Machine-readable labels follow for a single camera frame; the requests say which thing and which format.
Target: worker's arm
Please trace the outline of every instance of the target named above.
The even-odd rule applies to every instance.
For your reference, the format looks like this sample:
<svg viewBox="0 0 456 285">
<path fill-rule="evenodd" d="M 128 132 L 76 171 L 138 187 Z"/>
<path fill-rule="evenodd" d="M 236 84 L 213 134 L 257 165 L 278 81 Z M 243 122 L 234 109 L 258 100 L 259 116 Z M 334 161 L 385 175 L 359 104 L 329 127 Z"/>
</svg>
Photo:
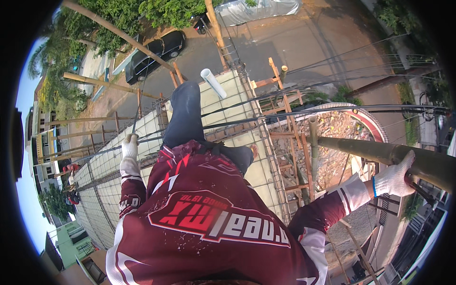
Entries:
<svg viewBox="0 0 456 285">
<path fill-rule="evenodd" d="M 404 175 L 414 160 L 415 154 L 410 151 L 401 163 L 389 166 L 367 182 L 362 182 L 355 174 L 298 209 L 288 229 L 318 268 L 320 278 L 324 280 L 327 272 L 324 247 L 328 228 L 378 195 L 389 193 L 403 197 L 412 194 L 414 190 L 405 183 Z"/>
<path fill-rule="evenodd" d="M 129 134 L 122 141 L 123 159 L 120 163 L 122 193 L 119 202 L 119 218 L 138 208 L 145 201 L 145 186 L 141 178 L 140 167 L 136 162 L 138 156 L 137 139 L 138 135 Z"/>
</svg>

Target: white work glove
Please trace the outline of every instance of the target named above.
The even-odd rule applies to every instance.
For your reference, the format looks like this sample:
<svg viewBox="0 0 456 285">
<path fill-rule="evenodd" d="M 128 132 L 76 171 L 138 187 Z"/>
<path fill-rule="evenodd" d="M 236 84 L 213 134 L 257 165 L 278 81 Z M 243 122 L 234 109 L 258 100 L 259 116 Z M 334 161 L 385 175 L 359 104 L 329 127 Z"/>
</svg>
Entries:
<svg viewBox="0 0 456 285">
<path fill-rule="evenodd" d="M 377 196 L 385 193 L 400 197 L 412 194 L 414 189 L 405 183 L 404 176 L 414 161 L 415 152 L 411 150 L 407 153 L 401 163 L 388 166 L 386 170 L 374 176 L 373 185 Z"/>
<path fill-rule="evenodd" d="M 130 157 L 136 160 L 138 156 L 138 146 L 140 143 L 138 140 L 137 134 L 128 134 L 122 141 L 122 155 L 125 157 Z"/>
</svg>

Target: knee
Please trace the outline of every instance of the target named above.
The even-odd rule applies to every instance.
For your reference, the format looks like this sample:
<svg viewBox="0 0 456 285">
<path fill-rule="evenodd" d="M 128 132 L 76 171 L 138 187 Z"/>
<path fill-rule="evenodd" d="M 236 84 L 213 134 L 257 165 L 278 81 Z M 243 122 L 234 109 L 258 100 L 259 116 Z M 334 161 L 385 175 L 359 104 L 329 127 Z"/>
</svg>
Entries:
<svg viewBox="0 0 456 285">
<path fill-rule="evenodd" d="M 200 88 L 195 81 L 185 81 L 174 92 L 182 92 L 188 95 L 199 95 Z"/>
</svg>

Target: parked car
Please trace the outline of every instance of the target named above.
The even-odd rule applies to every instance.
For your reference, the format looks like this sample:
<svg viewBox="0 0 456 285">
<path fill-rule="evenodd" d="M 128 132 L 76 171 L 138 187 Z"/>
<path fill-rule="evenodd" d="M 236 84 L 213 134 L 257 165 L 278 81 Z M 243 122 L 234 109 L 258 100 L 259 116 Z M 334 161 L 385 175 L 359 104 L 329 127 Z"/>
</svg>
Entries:
<svg viewBox="0 0 456 285">
<path fill-rule="evenodd" d="M 185 34 L 181 31 L 172 31 L 158 40 L 148 43 L 147 48 L 163 60 L 177 57 L 180 50 L 185 46 Z M 133 85 L 143 81 L 160 64 L 145 53 L 138 51 L 129 64 L 125 67 L 125 79 L 128 84 Z"/>
</svg>

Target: bare foot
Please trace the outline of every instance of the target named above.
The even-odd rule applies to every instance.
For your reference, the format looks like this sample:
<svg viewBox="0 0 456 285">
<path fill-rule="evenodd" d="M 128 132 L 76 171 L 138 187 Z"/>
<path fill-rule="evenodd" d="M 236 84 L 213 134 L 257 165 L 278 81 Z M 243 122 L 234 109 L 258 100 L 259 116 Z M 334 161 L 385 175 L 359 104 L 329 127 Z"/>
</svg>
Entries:
<svg viewBox="0 0 456 285">
<path fill-rule="evenodd" d="M 254 159 L 256 159 L 258 157 L 258 147 L 256 145 L 251 145 L 249 148 L 254 153 Z"/>
</svg>

